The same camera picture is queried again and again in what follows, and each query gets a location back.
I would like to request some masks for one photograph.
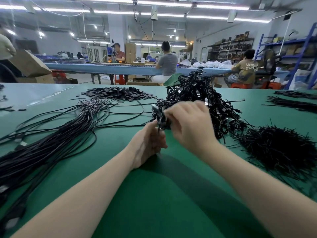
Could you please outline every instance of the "ceiling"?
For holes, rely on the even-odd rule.
[[[121,10],[133,11],[134,6],[131,4],[114,5],[105,2],[95,1],[71,1],[71,0],[31,0],[33,6],[50,7],[50,8],[69,8],[81,9],[85,5],[85,9],[90,7],[93,10]],[[180,0],[180,3],[199,2],[213,5],[240,5],[250,6],[253,9],[258,9],[259,4],[265,3],[269,6],[274,0]],[[281,0],[281,3],[289,3],[289,0]],[[0,0],[0,4],[8,5],[10,0]],[[24,6],[25,0],[11,0],[12,5]],[[137,12],[151,12],[151,5],[137,5],[135,10]],[[207,16],[223,16],[227,17],[229,10],[207,9],[207,8],[190,8],[190,7],[164,7],[158,6],[158,13],[170,14],[185,14],[189,15],[207,15]],[[76,37],[84,37],[83,15],[66,17],[62,15],[77,15],[77,13],[58,12],[56,15],[47,11],[37,11],[35,14],[30,14],[24,10],[3,10],[0,9],[0,22],[8,27],[12,27],[13,20],[17,27],[38,29],[43,31],[73,31]],[[127,25],[129,26],[130,34],[133,39],[152,39],[155,40],[174,40],[175,36],[179,36],[179,41],[184,40],[185,29],[186,41],[194,40],[198,30],[208,30],[213,22],[223,22],[222,20],[206,20],[206,19],[191,19],[179,17],[162,17],[159,16],[157,21],[149,20],[149,16],[137,15],[138,23],[134,20],[133,15],[124,15]],[[264,11],[237,11],[239,18],[257,18],[265,19]],[[92,14],[84,13],[85,31],[87,38],[101,38],[107,39],[104,32],[109,31],[107,14]]]

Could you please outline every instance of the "green cloth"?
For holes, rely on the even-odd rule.
[[[12,112],[0,117],[2,124],[0,135],[11,133],[17,124],[37,114],[77,104],[78,100],[68,100],[76,98],[77,94],[85,92],[88,88],[106,86],[74,85],[74,88],[53,95],[38,104],[29,105],[25,112]],[[165,87],[136,87],[154,94],[158,98],[166,98]],[[216,91],[221,93],[224,100],[245,99],[246,101],[232,104],[234,108],[243,112],[242,119],[246,119],[252,125],[270,124],[271,118],[273,125],[280,128],[295,128],[303,135],[309,132],[309,136],[316,141],[317,129],[312,128],[316,123],[315,114],[292,108],[261,106],[261,104],[267,103],[266,97],[272,96],[274,90],[216,88]],[[154,103],[156,100],[148,99],[141,100],[141,102],[143,104]],[[145,105],[144,108],[145,112],[151,111],[150,105]],[[118,113],[142,111],[140,106],[113,107],[111,109],[112,112]],[[72,115],[67,115],[51,124],[42,125],[41,128],[52,128],[72,118]],[[131,118],[131,115],[111,114],[106,122],[127,118]],[[148,113],[126,121],[124,124],[142,124],[150,119],[151,114]],[[26,213],[16,229],[62,193],[117,155],[140,129],[141,127],[111,127],[96,130],[98,139],[93,147],[75,157],[59,162],[32,193],[27,203]],[[43,136],[41,134],[36,138],[27,138],[25,141],[34,142]],[[236,144],[229,135],[226,135],[225,139],[227,146]],[[166,131],[166,141],[167,149],[162,149],[160,155],[151,158],[145,165],[127,176],[102,217],[93,238],[270,237],[231,186],[217,172],[181,147],[172,137],[170,130]],[[0,155],[6,154],[15,147],[14,142],[2,145]],[[231,150],[242,158],[247,157],[241,148]],[[300,185],[307,190],[308,187],[305,184]],[[0,209],[0,217],[24,189],[20,188],[9,197],[9,202]],[[6,237],[12,235],[15,230],[7,232]]]
[[[164,86],[171,86],[176,84],[176,81],[178,80],[178,77],[180,75],[183,75],[182,73],[178,73],[178,74],[172,74],[170,76],[170,78],[168,80],[165,81],[165,83],[163,83]]]

